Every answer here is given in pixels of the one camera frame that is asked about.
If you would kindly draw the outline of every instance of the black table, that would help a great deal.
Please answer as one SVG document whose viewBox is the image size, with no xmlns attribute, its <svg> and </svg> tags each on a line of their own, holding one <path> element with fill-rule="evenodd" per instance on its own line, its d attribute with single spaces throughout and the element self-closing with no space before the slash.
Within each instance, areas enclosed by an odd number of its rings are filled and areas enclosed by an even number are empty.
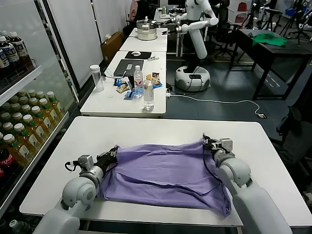
<svg viewBox="0 0 312 234">
<path fill-rule="evenodd" d="M 269 30 L 250 30 L 250 29 L 240 29 L 235 31 L 235 49 L 234 55 L 232 56 L 229 69 L 232 69 L 235 55 L 238 47 L 240 47 L 249 57 L 251 57 L 254 62 L 253 65 L 235 65 L 235 66 L 251 66 L 252 71 L 258 64 L 263 70 L 263 75 L 258 83 L 258 86 L 253 95 L 253 100 L 259 98 L 282 98 L 285 100 L 291 90 L 293 89 L 298 78 L 306 68 L 308 62 L 311 59 L 312 52 L 304 49 L 292 41 L 288 41 L 284 47 L 275 46 L 269 44 L 258 43 L 252 46 L 253 39 L 248 36 L 252 33 L 253 36 L 260 33 L 272 33 Z M 273 95 L 261 95 L 259 94 L 261 87 L 269 73 L 272 71 L 280 79 L 282 79 L 288 88 L 284 94 L 273 94 Z"/>
</svg>

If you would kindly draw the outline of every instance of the cardboard box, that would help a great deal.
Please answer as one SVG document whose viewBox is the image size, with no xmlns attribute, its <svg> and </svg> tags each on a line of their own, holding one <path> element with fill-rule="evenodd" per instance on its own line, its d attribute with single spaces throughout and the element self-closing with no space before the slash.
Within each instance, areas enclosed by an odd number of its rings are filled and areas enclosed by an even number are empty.
<svg viewBox="0 0 312 234">
<path fill-rule="evenodd" d="M 111 62 L 115 54 L 119 51 L 122 46 L 123 33 L 116 32 L 111 38 L 107 39 L 101 45 L 101 51 L 103 58 L 106 62 Z"/>
</svg>

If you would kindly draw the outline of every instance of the computer mouse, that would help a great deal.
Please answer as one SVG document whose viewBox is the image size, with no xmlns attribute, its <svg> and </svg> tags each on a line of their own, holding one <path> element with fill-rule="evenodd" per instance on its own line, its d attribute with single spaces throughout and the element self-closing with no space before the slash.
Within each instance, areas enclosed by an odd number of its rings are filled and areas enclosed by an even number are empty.
<svg viewBox="0 0 312 234">
<path fill-rule="evenodd" d="M 141 55 L 141 52 L 140 51 L 133 51 L 131 53 L 133 56 L 140 56 Z"/>
</svg>

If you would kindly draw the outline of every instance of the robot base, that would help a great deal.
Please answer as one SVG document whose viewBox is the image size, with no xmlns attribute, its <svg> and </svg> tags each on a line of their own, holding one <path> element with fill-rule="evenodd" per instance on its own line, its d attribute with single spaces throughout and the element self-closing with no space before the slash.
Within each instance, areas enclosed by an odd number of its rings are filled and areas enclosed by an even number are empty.
<svg viewBox="0 0 312 234">
<path fill-rule="evenodd" d="M 199 92 L 210 87 L 210 74 L 203 67 L 196 67 L 195 73 L 185 73 L 187 66 L 175 71 L 175 86 L 189 92 Z"/>
</svg>

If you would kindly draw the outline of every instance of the purple cloth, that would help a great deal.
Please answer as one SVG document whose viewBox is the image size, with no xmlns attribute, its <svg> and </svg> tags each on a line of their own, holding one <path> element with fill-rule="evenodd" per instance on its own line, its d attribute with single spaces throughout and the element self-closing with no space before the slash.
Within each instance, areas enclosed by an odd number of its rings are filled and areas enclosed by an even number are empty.
<svg viewBox="0 0 312 234">
<path fill-rule="evenodd" d="M 231 213 L 225 186 L 204 167 L 203 140 L 180 146 L 118 148 L 118 165 L 106 176 L 100 197 L 148 205 L 216 209 Z M 211 153 L 206 163 L 215 174 Z"/>
</svg>

